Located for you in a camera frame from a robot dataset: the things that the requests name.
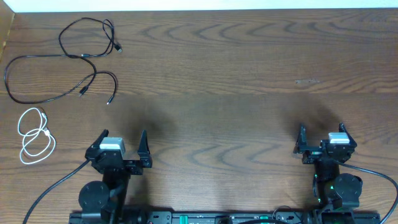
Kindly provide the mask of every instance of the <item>wooden table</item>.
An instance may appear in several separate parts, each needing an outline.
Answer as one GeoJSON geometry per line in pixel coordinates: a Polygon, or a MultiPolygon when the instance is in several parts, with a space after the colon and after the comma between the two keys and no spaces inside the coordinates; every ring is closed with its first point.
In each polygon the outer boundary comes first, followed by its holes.
{"type": "MultiPolygon", "coordinates": [[[[358,143],[349,164],[398,179],[398,10],[271,10],[17,14],[0,69],[24,54],[60,54],[58,34],[79,17],[111,19],[121,54],[94,58],[98,75],[78,92],[38,106],[49,118],[57,148],[45,161],[19,161],[19,116],[31,105],[0,89],[0,222],[20,223],[32,202],[84,161],[103,129],[123,137],[136,158],[148,131],[154,166],[131,178],[127,202],[174,210],[305,208],[313,167],[292,154],[299,123],[313,144],[344,121],[358,143]]],[[[100,24],[81,22],[63,37],[71,54],[103,51],[100,24]]],[[[11,67],[20,99],[69,90],[91,68],[80,60],[32,58],[11,67]]],[[[28,115],[22,130],[38,123],[28,115]]],[[[41,137],[32,147],[42,147],[41,137]]],[[[386,180],[360,175],[363,210],[382,216],[396,195],[386,180]]],[[[101,175],[91,166],[51,191],[30,223],[66,223],[78,194],[101,175]]],[[[398,222],[395,213],[389,223],[398,222]]]]}

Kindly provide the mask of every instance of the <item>white cable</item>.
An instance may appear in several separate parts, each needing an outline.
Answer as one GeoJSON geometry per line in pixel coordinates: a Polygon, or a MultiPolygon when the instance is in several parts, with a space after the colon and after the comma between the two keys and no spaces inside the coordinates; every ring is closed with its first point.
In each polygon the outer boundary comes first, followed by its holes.
{"type": "Polygon", "coordinates": [[[19,121],[18,121],[18,133],[19,133],[21,136],[24,137],[24,138],[22,139],[22,149],[21,149],[21,151],[20,151],[20,153],[19,153],[19,159],[21,160],[21,162],[22,162],[23,164],[30,165],[30,164],[35,164],[36,162],[40,162],[40,161],[44,160],[45,158],[47,158],[49,155],[51,155],[51,153],[54,151],[55,145],[57,144],[57,142],[55,141],[55,138],[51,135],[49,129],[46,127],[46,124],[47,124],[47,116],[45,115],[45,113],[41,112],[41,111],[40,111],[39,109],[37,109],[37,108],[30,108],[30,109],[28,109],[28,110],[25,111],[25,113],[23,113],[23,114],[21,115],[21,117],[19,118],[19,121]],[[22,118],[25,116],[25,114],[28,113],[28,112],[31,111],[31,110],[36,110],[36,111],[39,113],[39,116],[40,116],[40,126],[39,126],[39,128],[32,129],[32,130],[28,131],[26,134],[23,134],[23,133],[21,133],[21,129],[20,129],[20,128],[21,128],[21,120],[22,120],[22,118]],[[31,153],[29,153],[29,151],[26,149],[26,146],[27,146],[29,143],[31,143],[33,140],[35,140],[35,139],[39,136],[40,132],[43,132],[47,137],[49,137],[49,143],[47,144],[47,146],[46,146],[41,152],[39,152],[39,153],[37,153],[37,154],[31,154],[31,153]],[[29,140],[27,143],[25,143],[26,137],[32,137],[32,139],[29,140]],[[31,156],[31,157],[35,157],[35,156],[41,155],[43,152],[45,152],[45,151],[49,148],[49,146],[51,145],[52,140],[53,140],[53,147],[52,147],[51,151],[50,151],[45,157],[43,157],[43,158],[41,158],[41,159],[38,159],[38,160],[36,160],[36,161],[33,161],[33,162],[25,162],[25,161],[23,160],[23,158],[22,158],[22,154],[23,154],[23,153],[26,153],[28,156],[31,156]]]}

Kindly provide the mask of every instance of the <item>wood grain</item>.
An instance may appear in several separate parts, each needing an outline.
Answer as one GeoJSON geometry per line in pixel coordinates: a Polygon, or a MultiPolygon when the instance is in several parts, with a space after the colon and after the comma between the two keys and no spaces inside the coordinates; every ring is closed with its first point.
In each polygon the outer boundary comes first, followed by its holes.
{"type": "MultiPolygon", "coordinates": [[[[0,222],[20,223],[32,202],[84,160],[104,129],[125,139],[135,158],[148,131],[154,167],[132,177],[128,203],[174,210],[273,210],[317,204],[313,167],[292,154],[299,123],[317,144],[344,121],[359,144],[350,164],[398,179],[398,10],[333,9],[202,12],[17,14],[0,69],[23,54],[59,54],[58,34],[79,17],[111,19],[123,47],[92,61],[119,80],[98,76],[39,105],[57,138],[53,155],[23,166],[16,126],[28,105],[0,88],[0,222]]],[[[98,24],[65,33],[74,54],[103,51],[98,24]]],[[[11,67],[21,99],[70,89],[91,68],[69,58],[30,58],[11,67]]],[[[26,117],[24,127],[37,118],[26,117]]],[[[40,147],[41,140],[35,146],[40,147]]],[[[363,210],[384,215],[395,192],[386,180],[341,168],[364,181],[363,210]]],[[[49,193],[30,223],[65,223],[81,187],[101,176],[86,167],[49,193]]],[[[398,222],[393,214],[389,223],[398,222]]]]}

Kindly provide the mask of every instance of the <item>white backdrop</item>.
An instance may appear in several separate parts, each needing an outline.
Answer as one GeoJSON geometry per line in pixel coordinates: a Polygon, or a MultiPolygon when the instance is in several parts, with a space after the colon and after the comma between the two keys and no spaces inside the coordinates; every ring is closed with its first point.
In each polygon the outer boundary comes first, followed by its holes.
{"type": "Polygon", "coordinates": [[[398,7],[398,0],[4,0],[14,12],[398,7]]]}

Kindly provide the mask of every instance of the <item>wooden board edge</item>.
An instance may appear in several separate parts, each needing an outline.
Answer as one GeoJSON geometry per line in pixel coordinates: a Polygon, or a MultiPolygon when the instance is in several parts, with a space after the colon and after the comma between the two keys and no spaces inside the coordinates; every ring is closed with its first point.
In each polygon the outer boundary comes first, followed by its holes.
{"type": "Polygon", "coordinates": [[[10,34],[14,16],[15,13],[10,9],[10,7],[8,7],[3,0],[0,0],[0,61],[10,34]]]}

